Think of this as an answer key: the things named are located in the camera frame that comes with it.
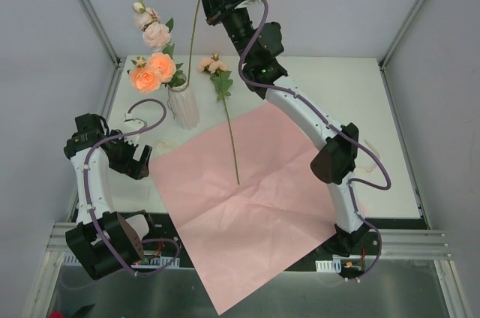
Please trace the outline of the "cream gold-lettered ribbon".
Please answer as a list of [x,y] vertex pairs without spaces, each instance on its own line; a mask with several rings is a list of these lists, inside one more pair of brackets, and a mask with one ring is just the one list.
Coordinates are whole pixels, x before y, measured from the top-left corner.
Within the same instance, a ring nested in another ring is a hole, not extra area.
[[[380,159],[381,158],[381,155],[380,155],[380,152],[375,148],[375,146],[369,142],[368,140],[366,139],[361,139],[360,142],[366,147],[368,148],[372,153],[375,154],[375,156]],[[173,142],[173,141],[168,141],[168,140],[165,140],[165,139],[162,139],[160,141],[157,142],[156,146],[154,147],[153,149],[153,158],[158,158],[160,157],[161,155],[164,155],[168,152],[171,152],[177,148],[179,148],[181,146],[180,143],[177,143],[177,142]],[[362,171],[362,172],[365,172],[365,173],[372,173],[374,170],[376,170],[378,168],[378,164],[373,162],[373,163],[369,163],[369,164],[362,164],[361,166],[357,166],[357,169]]]

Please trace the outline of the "small peach flower stem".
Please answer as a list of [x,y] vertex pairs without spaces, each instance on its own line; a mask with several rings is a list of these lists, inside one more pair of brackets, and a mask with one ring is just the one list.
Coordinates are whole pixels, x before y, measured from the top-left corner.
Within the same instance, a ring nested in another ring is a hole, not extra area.
[[229,139],[232,148],[233,164],[235,168],[235,180],[237,185],[240,185],[239,166],[236,154],[236,144],[233,136],[233,127],[230,119],[230,112],[227,106],[227,99],[231,97],[230,88],[233,85],[233,80],[230,78],[232,71],[227,67],[227,64],[221,61],[218,54],[202,58],[199,61],[199,71],[207,74],[211,83],[214,86],[217,95],[217,102],[221,102],[223,111],[226,115],[226,122],[229,131]]

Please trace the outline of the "pale pink rose stem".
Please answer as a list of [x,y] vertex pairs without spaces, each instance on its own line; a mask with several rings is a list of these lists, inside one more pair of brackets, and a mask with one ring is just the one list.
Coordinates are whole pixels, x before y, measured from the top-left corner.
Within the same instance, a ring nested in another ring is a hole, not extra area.
[[148,7],[144,0],[133,3],[133,12],[134,25],[142,32],[143,43],[152,50],[152,54],[166,53],[173,59],[174,45],[171,35],[173,19],[167,24],[162,23],[158,12]]

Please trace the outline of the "peach double rose stem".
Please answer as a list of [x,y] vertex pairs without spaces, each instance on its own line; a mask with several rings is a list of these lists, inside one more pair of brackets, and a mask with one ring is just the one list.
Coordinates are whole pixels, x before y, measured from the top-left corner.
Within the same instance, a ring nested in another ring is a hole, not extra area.
[[148,58],[137,56],[131,61],[133,68],[127,70],[130,84],[143,94],[152,93],[161,86],[175,88],[186,83],[182,64],[176,64],[166,53],[156,52]]

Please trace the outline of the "pink wrapping paper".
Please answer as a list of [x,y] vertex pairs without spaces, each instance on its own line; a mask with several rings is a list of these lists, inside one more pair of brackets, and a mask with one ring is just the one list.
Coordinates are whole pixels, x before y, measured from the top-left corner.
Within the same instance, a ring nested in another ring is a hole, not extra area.
[[[266,103],[234,119],[232,130],[240,185],[227,124],[151,162],[150,176],[175,228],[215,210],[229,214],[259,207],[319,215],[335,225],[329,191],[310,168],[317,151],[284,113]],[[197,273],[214,309],[223,314],[281,272]]]

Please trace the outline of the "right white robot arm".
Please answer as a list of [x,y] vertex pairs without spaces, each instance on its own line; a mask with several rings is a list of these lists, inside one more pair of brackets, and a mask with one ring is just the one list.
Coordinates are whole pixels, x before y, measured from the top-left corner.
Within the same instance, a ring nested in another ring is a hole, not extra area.
[[201,0],[206,22],[210,26],[222,24],[239,54],[238,73],[248,88],[286,114],[316,147],[318,153],[310,168],[327,185],[335,212],[335,234],[322,246],[331,254],[348,257],[363,247],[369,230],[351,185],[359,129],[353,123],[330,122],[301,93],[277,60],[284,51],[280,24],[262,19],[254,27],[245,7],[249,1]]

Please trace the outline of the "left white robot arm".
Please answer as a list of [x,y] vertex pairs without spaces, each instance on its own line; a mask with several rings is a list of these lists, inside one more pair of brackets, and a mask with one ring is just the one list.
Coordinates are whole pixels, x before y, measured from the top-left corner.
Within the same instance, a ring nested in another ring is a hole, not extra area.
[[87,113],[75,119],[76,133],[64,154],[72,163],[78,187],[75,228],[65,234],[67,246],[93,280],[134,264],[144,250],[158,243],[152,216],[144,210],[126,215],[116,211],[108,173],[113,170],[134,180],[149,176],[152,147],[146,145],[139,159],[138,145],[110,130],[104,117]]

